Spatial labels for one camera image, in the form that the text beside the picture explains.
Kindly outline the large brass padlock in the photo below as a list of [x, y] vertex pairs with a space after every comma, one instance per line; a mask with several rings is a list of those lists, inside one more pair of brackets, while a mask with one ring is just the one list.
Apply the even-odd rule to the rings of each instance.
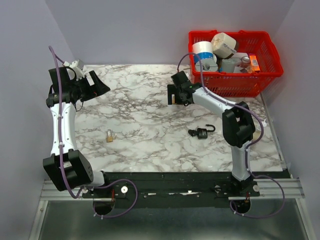
[[174, 95], [174, 94], [171, 95], [171, 104], [172, 104], [172, 105], [176, 104], [176, 102], [175, 102], [175, 95]]

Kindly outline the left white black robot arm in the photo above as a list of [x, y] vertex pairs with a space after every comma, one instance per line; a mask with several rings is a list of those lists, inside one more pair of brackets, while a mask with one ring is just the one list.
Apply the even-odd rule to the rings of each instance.
[[43, 168], [58, 191], [80, 186], [93, 187], [101, 198], [107, 197], [111, 185], [101, 171], [94, 171], [89, 161], [78, 150], [75, 136], [76, 103], [104, 95], [111, 89], [92, 70], [93, 84], [87, 77], [71, 79], [69, 67], [49, 70], [50, 86], [46, 105], [53, 120], [53, 144], [50, 156], [43, 159]]

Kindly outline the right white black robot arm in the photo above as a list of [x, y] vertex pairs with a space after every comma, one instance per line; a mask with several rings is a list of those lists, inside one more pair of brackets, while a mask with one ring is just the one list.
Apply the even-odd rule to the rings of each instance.
[[167, 85], [169, 105], [174, 97], [180, 105], [196, 104], [221, 118], [222, 134], [231, 148], [230, 191], [236, 196], [243, 195], [253, 181], [249, 153], [256, 128], [249, 106], [243, 101], [228, 101], [199, 82], [191, 83], [184, 71], [172, 75], [171, 80], [173, 83]]

